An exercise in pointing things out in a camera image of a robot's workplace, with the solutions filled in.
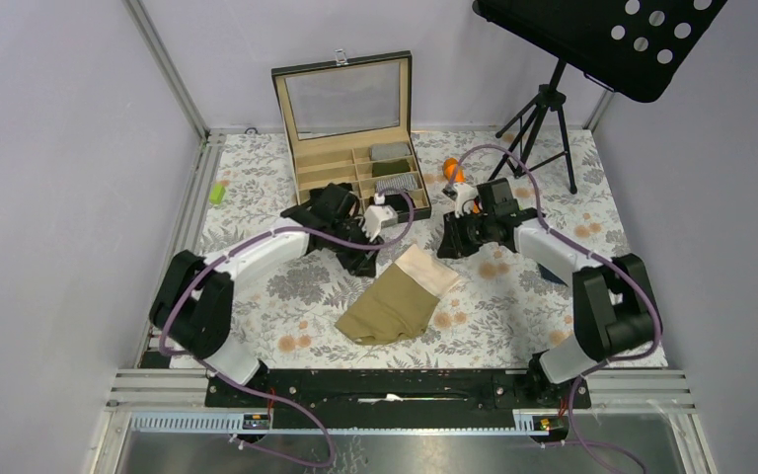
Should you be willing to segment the navy blue underwear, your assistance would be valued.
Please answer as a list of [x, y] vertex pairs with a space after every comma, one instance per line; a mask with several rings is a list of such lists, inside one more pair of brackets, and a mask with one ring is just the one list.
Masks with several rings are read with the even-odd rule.
[[542, 265], [538, 265], [538, 270], [540, 272], [540, 276], [545, 281], [548, 281], [553, 284], [557, 285], [566, 285], [566, 283], [558, 276], [556, 276], [553, 272], [551, 272], [549, 269]]

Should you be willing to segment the grey rolled underwear in box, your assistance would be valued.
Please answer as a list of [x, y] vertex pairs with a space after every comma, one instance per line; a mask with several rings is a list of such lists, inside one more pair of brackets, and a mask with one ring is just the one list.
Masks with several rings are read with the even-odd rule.
[[410, 155], [411, 147], [407, 142], [379, 143], [369, 148], [371, 161], [398, 159]]

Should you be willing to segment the olive khaki underwear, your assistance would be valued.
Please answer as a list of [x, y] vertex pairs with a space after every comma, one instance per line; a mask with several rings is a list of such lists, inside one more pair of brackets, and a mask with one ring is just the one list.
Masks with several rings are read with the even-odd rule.
[[412, 245], [346, 309], [335, 327], [362, 346], [415, 339], [460, 280], [454, 270]]

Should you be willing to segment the striped rolled underwear in box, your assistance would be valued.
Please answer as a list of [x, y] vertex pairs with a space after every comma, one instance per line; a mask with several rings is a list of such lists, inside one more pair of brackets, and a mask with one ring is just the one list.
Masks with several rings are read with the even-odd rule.
[[396, 175], [375, 182], [375, 192], [383, 195], [390, 194], [393, 191], [407, 193], [419, 188], [416, 175], [411, 173]]

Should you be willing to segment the green block at left edge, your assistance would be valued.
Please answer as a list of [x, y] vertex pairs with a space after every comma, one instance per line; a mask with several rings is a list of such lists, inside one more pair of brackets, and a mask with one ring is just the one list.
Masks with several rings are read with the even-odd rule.
[[217, 182], [213, 185], [208, 196], [208, 201], [212, 205], [219, 205], [226, 195], [227, 186], [223, 182]]

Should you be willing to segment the wooden organizer box glass lid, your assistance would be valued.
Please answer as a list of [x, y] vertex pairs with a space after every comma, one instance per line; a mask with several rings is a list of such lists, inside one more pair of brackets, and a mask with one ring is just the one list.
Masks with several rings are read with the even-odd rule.
[[413, 56], [408, 50], [275, 67], [270, 77], [291, 155], [296, 200], [327, 184], [349, 184], [360, 207], [371, 203], [375, 182], [371, 145], [407, 142], [409, 173], [420, 185], [408, 192], [413, 218], [430, 218], [432, 204], [412, 143]]

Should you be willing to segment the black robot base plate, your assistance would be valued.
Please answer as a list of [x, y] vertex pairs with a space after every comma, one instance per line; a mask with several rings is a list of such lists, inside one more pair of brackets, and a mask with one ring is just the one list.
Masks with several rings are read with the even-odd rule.
[[279, 430], [314, 428], [288, 399], [330, 431], [512, 429], [514, 411], [567, 410], [569, 384], [531, 383], [522, 369], [271, 369], [250, 381], [253, 394], [211, 378], [204, 404], [259, 409]]

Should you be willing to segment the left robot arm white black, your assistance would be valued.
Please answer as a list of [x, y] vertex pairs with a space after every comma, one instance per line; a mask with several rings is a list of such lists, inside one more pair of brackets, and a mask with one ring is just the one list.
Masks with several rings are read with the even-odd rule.
[[270, 230], [234, 248], [198, 256], [176, 254], [149, 311], [150, 322], [165, 339], [227, 376], [229, 393], [245, 406], [266, 393], [263, 363], [231, 334], [238, 288], [287, 262], [317, 250], [331, 251], [355, 277], [373, 277], [386, 221], [397, 220], [384, 197], [361, 209], [343, 185], [330, 184], [308, 201], [284, 210]]

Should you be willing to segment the olive rolled underwear in box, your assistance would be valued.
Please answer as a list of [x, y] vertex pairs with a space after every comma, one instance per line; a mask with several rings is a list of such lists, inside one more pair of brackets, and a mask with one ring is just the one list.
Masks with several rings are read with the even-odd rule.
[[407, 159], [382, 160], [372, 163], [372, 176], [374, 178], [408, 173], [411, 165]]

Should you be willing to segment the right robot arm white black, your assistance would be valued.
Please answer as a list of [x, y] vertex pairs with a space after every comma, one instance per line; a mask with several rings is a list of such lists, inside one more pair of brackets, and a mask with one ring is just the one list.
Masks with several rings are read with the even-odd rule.
[[572, 335], [528, 364], [526, 391], [536, 405], [554, 405], [565, 395], [566, 382], [656, 342], [661, 324], [639, 257], [609, 260], [576, 244], [542, 212], [521, 207], [505, 179], [475, 187], [449, 184], [444, 192], [454, 208], [443, 216], [439, 258], [470, 257], [494, 243], [533, 260], [571, 291]]

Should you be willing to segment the black music stand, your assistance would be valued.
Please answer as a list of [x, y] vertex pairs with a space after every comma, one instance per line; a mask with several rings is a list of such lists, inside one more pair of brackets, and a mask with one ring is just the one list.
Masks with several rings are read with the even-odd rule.
[[559, 85], [567, 67], [612, 93], [653, 103], [723, 8], [721, 1], [475, 1], [481, 18], [557, 60], [550, 80], [517, 113], [510, 143], [527, 162], [548, 112], [566, 125]]

